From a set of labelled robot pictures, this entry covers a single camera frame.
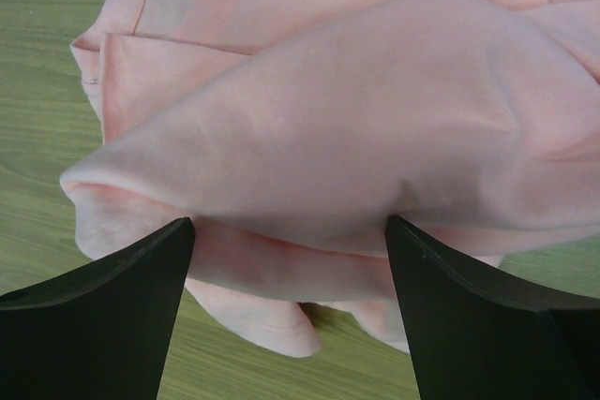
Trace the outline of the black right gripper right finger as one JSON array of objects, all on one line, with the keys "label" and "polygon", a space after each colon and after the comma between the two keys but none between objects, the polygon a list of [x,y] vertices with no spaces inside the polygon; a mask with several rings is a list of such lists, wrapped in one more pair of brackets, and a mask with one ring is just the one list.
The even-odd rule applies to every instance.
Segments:
[{"label": "black right gripper right finger", "polygon": [[385,239],[422,399],[598,398],[598,299],[506,273],[401,217]]}]

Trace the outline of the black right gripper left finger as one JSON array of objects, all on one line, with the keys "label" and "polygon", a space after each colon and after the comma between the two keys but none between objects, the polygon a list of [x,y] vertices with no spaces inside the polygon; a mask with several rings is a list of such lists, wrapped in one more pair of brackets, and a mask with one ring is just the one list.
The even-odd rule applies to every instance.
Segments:
[{"label": "black right gripper left finger", "polygon": [[2,295],[2,398],[157,398],[194,240],[180,218]]}]

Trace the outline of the salmon pink t shirt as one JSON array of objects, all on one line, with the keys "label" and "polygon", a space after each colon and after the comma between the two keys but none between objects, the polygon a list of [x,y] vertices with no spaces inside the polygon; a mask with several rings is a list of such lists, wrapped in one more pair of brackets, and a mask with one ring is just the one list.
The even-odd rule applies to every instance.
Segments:
[{"label": "salmon pink t shirt", "polygon": [[187,289],[277,353],[303,303],[407,349],[390,215],[491,265],[599,231],[599,0],[106,0],[71,50],[77,246],[190,217]]}]

